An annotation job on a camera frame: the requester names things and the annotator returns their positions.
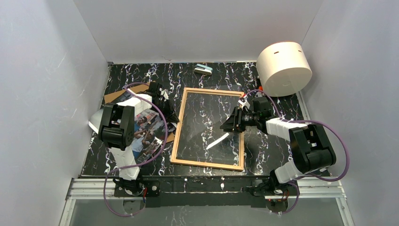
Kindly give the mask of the printed street photo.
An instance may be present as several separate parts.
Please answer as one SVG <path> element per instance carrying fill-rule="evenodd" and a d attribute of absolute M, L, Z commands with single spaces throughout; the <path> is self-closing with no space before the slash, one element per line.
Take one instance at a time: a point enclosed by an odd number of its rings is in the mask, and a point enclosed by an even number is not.
<path fill-rule="evenodd" d="M 88 124 L 122 166 L 148 161 L 174 130 L 157 106 L 137 98 L 107 103 Z"/>

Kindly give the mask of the brown cardboard backing board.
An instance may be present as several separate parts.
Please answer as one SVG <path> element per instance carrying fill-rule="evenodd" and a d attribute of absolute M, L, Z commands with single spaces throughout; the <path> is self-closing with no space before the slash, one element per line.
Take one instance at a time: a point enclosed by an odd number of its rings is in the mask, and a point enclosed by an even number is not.
<path fill-rule="evenodd" d="M 133 87 L 130 87 L 129 89 L 135 93 L 138 92 L 144 92 L 148 89 L 150 83 L 139 83 L 138 85 L 135 85 Z M 120 91 L 116 91 L 114 93 L 110 93 L 110 94 L 106 94 L 104 95 L 104 102 L 110 103 L 114 100 L 116 100 L 119 96 L 121 96 L 122 94 L 125 93 L 125 90 L 120 90 Z M 171 132 L 168 137 L 167 137 L 167 143 L 174 141 L 175 139 L 175 135 L 173 134 L 173 132 Z"/>

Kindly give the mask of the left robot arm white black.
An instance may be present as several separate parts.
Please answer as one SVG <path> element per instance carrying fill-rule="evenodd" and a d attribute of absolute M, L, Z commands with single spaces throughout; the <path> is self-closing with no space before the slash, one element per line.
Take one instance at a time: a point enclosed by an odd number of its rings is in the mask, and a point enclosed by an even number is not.
<path fill-rule="evenodd" d="M 161 153 L 179 122 L 168 92 L 155 81 L 107 95 L 89 126 L 110 151 L 119 176 L 117 189 L 131 196 L 159 195 L 158 182 L 140 175 L 144 163 Z"/>

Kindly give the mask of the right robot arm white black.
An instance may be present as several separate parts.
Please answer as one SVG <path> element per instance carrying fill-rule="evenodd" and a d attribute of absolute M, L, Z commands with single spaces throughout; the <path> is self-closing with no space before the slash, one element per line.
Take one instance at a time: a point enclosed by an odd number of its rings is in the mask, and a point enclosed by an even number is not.
<path fill-rule="evenodd" d="M 257 127 L 267 135 L 288 141 L 292 152 L 292 159 L 272 170 L 267 179 L 252 181 L 246 191 L 253 196 L 263 196 L 277 190 L 284 192 L 291 181 L 336 163 L 336 154 L 321 125 L 293 123 L 274 117 L 266 97 L 254 98 L 251 107 L 234 107 L 220 129 L 242 133 L 247 127 Z"/>

